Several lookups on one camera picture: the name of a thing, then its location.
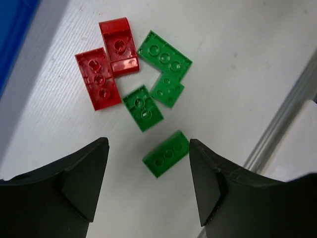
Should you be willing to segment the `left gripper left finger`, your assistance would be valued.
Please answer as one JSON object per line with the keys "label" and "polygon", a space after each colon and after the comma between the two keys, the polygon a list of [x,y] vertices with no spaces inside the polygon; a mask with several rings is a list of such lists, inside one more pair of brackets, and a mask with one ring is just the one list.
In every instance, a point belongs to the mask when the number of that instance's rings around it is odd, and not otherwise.
{"label": "left gripper left finger", "polygon": [[106,170],[108,139],[0,182],[3,238],[84,238]]}

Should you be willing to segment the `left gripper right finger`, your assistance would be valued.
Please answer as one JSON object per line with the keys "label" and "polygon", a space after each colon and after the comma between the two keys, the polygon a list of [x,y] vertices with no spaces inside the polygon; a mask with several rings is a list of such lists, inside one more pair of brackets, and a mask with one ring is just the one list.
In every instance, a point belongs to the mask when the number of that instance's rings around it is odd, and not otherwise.
{"label": "left gripper right finger", "polygon": [[283,182],[253,173],[197,139],[189,159],[201,226],[209,238],[314,238],[317,176]]}

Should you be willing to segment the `green lego brick bottom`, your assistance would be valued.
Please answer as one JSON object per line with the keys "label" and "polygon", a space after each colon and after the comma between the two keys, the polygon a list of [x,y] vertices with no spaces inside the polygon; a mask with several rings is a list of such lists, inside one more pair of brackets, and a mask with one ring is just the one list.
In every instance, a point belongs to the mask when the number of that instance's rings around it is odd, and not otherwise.
{"label": "green lego brick bottom", "polygon": [[180,130],[149,152],[143,163],[151,173],[159,178],[189,153],[189,141]]}

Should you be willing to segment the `green lego brick small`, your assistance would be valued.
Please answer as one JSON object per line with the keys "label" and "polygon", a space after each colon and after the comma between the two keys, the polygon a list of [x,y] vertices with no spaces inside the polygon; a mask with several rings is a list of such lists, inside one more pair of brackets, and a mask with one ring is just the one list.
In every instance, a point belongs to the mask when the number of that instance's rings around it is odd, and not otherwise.
{"label": "green lego brick small", "polygon": [[184,90],[184,86],[177,78],[168,73],[162,73],[152,87],[151,96],[169,108],[173,108],[177,99]]}

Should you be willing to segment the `red long lego brick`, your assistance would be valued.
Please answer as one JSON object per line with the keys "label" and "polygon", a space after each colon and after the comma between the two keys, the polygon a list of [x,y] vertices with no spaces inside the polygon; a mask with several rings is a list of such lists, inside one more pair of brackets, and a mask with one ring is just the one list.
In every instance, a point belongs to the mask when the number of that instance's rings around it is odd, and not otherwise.
{"label": "red long lego brick", "polygon": [[75,55],[94,110],[121,103],[110,64],[103,47]]}

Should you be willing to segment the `red small lego brick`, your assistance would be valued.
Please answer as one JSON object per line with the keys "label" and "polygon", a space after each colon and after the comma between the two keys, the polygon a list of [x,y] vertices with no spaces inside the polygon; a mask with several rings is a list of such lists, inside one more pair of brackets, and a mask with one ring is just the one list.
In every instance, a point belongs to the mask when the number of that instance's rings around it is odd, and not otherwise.
{"label": "red small lego brick", "polygon": [[131,28],[126,17],[99,23],[114,77],[139,71],[139,60]]}

